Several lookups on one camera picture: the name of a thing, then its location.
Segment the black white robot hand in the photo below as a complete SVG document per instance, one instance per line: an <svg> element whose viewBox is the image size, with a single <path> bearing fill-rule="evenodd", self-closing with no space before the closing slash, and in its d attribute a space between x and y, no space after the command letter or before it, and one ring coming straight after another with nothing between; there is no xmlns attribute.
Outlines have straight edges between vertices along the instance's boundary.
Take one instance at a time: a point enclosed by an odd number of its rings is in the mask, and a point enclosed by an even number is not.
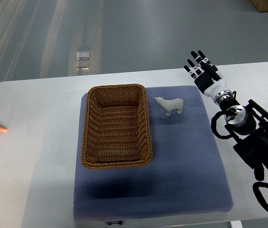
<svg viewBox="0 0 268 228"><path fill-rule="evenodd" d="M223 74L210 62L202 51L191 51L191 56L196 61L196 64L188 59L187 62L191 67L185 65L184 69L189 73L197 88L204 95L214 99L221 91L228 90Z"/></svg>

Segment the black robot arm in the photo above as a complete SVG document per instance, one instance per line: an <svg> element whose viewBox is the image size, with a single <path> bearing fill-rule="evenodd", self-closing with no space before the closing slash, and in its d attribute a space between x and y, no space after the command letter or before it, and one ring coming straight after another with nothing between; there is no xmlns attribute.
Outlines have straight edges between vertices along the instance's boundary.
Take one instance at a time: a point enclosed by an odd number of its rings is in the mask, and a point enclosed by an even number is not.
<svg viewBox="0 0 268 228"><path fill-rule="evenodd" d="M254 195L268 212L268 203L260 188L268 189L268 112L253 100L241 106L236 100L236 92L219 92L215 103L221 111L211 120L211 130L219 139L233 138L233 146L240 158L254 171Z"/></svg>

